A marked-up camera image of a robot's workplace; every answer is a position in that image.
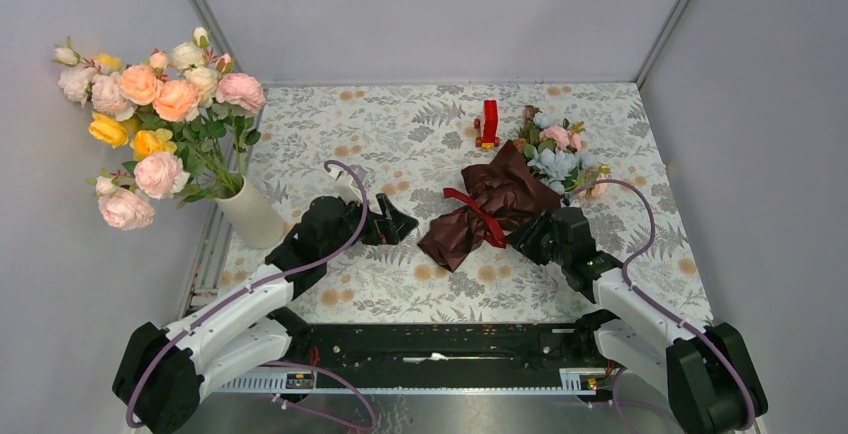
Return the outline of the red ribbon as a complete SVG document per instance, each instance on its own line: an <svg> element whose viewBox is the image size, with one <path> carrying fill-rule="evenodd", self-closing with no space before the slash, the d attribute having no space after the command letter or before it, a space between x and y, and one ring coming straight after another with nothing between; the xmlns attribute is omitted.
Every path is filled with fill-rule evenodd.
<svg viewBox="0 0 848 434"><path fill-rule="evenodd" d="M506 235L499 222L491 214L484 211L473 198L454 188L444 188L443 196L446 199L455 199L464 203L480 217L485 225L485 234L483 239L487 243L500 249L505 249L507 247Z"/></svg>

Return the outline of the brown paper bouquet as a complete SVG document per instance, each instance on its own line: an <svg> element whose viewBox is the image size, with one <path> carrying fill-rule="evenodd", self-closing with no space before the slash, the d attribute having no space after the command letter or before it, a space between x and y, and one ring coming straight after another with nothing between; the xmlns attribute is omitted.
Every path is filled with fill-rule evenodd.
<svg viewBox="0 0 848 434"><path fill-rule="evenodd" d="M583 123L566 119L557 123L533 105L524 107L523 118L516 138L500 138L493 160L461 170L464 189L459 191L491 214L506 236L542 212L560 207L567 194L611 174L611 168L583 146ZM461 206L432 220L418 242L423 253L451 272L487 243L483 221L457 202Z"/></svg>

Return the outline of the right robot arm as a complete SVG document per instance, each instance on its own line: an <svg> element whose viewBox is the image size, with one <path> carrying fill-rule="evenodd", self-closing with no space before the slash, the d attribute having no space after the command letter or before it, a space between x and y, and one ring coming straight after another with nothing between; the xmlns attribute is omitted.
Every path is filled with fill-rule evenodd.
<svg viewBox="0 0 848 434"><path fill-rule="evenodd" d="M598 249L583 212L543 212L507 243L539 266L560 267L568 285L597 306L579 319L575 356L605 359L663 394L686 433L730 433L752 426L768 399L739 330L685 317L639 287L626 263Z"/></svg>

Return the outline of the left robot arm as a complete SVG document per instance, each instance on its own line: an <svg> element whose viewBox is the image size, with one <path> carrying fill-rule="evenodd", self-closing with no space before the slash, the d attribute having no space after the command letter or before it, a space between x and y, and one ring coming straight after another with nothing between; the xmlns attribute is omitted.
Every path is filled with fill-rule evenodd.
<svg viewBox="0 0 848 434"><path fill-rule="evenodd" d="M173 433L218 387L281 360L313 363L313 328L289 303L312 288L328 262L357 243L398 245L419 222L377 197L373 212L357 201L322 196L253 274L204 308L164 328L146 323L130 337L112 391L129 417L154 433Z"/></svg>

